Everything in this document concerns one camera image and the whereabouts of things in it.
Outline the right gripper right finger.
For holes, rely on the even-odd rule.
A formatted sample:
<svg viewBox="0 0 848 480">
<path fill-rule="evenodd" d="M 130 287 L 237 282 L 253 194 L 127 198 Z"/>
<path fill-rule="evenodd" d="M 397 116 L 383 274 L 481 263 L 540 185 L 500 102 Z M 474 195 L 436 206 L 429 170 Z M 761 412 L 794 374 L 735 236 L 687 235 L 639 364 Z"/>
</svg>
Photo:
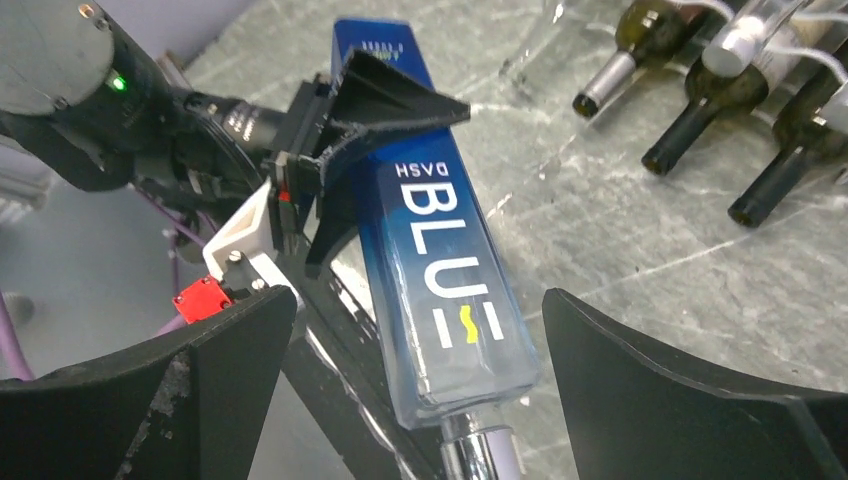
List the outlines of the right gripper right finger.
<svg viewBox="0 0 848 480">
<path fill-rule="evenodd" d="M 549 289 L 543 321 L 582 479 L 843 479 L 847 397 L 703 360 Z"/>
</svg>

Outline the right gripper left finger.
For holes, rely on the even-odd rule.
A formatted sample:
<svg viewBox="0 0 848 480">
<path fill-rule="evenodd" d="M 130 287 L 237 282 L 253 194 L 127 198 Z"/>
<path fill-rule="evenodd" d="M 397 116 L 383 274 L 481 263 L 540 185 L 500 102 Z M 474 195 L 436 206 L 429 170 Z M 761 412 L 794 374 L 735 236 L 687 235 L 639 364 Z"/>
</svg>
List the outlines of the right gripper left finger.
<svg viewBox="0 0 848 480">
<path fill-rule="evenodd" d="M 199 323 L 1 384 L 5 479 L 244 479 L 298 303 L 274 287 Z"/>
</svg>

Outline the blue square glass bottle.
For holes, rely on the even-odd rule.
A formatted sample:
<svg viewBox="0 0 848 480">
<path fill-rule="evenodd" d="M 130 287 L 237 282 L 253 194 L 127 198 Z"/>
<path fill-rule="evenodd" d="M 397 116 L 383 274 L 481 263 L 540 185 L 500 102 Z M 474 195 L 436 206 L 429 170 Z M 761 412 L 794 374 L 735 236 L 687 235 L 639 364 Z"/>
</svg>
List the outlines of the blue square glass bottle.
<svg viewBox="0 0 848 480">
<path fill-rule="evenodd" d="M 451 132 L 385 147 L 352 180 L 398 423 L 441 428 L 450 479 L 522 478 L 500 408 L 540 361 Z"/>
</svg>

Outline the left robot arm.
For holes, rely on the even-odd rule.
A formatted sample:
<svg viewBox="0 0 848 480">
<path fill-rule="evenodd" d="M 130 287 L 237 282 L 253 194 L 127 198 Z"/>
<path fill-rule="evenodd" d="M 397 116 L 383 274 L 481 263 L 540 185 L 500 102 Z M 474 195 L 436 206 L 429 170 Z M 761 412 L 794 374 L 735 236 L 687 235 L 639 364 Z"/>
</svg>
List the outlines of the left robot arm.
<svg viewBox="0 0 848 480">
<path fill-rule="evenodd" d="M 2 134 L 80 190 L 132 185 L 217 219 L 203 251 L 215 276 L 237 254 L 295 254 L 351 167 L 469 116 L 363 49 L 279 111 L 171 83 L 95 2 L 1 5 Z"/>
</svg>

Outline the clear glass bottle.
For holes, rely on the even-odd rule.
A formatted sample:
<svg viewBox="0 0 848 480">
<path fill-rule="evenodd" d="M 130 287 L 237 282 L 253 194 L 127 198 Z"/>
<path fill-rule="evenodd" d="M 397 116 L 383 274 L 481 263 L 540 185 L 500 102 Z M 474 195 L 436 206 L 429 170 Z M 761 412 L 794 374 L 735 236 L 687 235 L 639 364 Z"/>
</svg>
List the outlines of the clear glass bottle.
<svg viewBox="0 0 848 480">
<path fill-rule="evenodd" d="M 612 48 L 626 1 L 545 1 L 503 61 L 499 77 L 516 87 L 551 87 L 581 56 Z"/>
</svg>

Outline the dark wine bottle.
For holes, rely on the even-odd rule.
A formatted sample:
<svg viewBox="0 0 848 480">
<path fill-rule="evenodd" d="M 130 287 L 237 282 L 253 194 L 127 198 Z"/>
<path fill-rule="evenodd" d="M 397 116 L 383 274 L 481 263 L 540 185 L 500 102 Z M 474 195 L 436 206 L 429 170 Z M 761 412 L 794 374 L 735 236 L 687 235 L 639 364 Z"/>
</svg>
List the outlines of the dark wine bottle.
<svg viewBox="0 0 848 480">
<path fill-rule="evenodd" d="M 696 60 L 684 81 L 687 105 L 642 156 L 643 167 L 655 175 L 667 175 L 714 120 L 751 112 L 784 78 L 775 69 L 755 63 L 735 77 L 723 77 Z"/>
<path fill-rule="evenodd" d="M 820 113 L 841 86 L 820 66 L 779 111 L 772 125 L 779 151 L 728 208 L 734 222 L 759 227 L 811 169 L 846 154 L 847 135 L 833 129 Z"/>
<path fill-rule="evenodd" d="M 673 1 L 634 1 L 621 15 L 616 32 L 616 51 L 577 93 L 574 111 L 590 119 L 610 100 L 636 70 L 648 64 L 664 64 L 700 30 L 709 8 Z"/>
</svg>

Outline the dark wine bottle front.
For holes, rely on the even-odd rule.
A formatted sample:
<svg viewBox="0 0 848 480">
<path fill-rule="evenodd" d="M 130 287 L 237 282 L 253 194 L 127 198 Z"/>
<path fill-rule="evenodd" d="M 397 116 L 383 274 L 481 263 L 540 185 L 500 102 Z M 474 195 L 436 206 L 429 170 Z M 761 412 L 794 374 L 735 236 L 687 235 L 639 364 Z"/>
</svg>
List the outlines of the dark wine bottle front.
<svg viewBox="0 0 848 480">
<path fill-rule="evenodd" d="M 648 64 L 664 64 L 700 30 L 709 8 L 673 1 L 634 1 L 621 15 L 616 32 L 616 51 L 577 93 L 574 111 L 590 119 L 610 100 L 636 70 Z"/>
</svg>

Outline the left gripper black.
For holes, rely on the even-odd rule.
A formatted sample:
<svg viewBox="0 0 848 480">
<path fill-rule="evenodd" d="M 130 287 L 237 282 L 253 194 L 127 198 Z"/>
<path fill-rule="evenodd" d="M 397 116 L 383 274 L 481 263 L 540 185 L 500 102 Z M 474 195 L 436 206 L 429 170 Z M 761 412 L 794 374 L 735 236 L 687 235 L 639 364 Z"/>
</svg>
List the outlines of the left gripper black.
<svg viewBox="0 0 848 480">
<path fill-rule="evenodd" d="M 319 279 L 357 235 L 353 181 L 338 179 L 380 148 L 471 116 L 468 103 L 417 82 L 363 49 L 349 51 L 329 93 L 325 75 L 301 83 L 278 123 L 267 163 L 275 245 L 296 254 L 310 214 L 318 220 L 305 260 L 311 279 Z"/>
</svg>

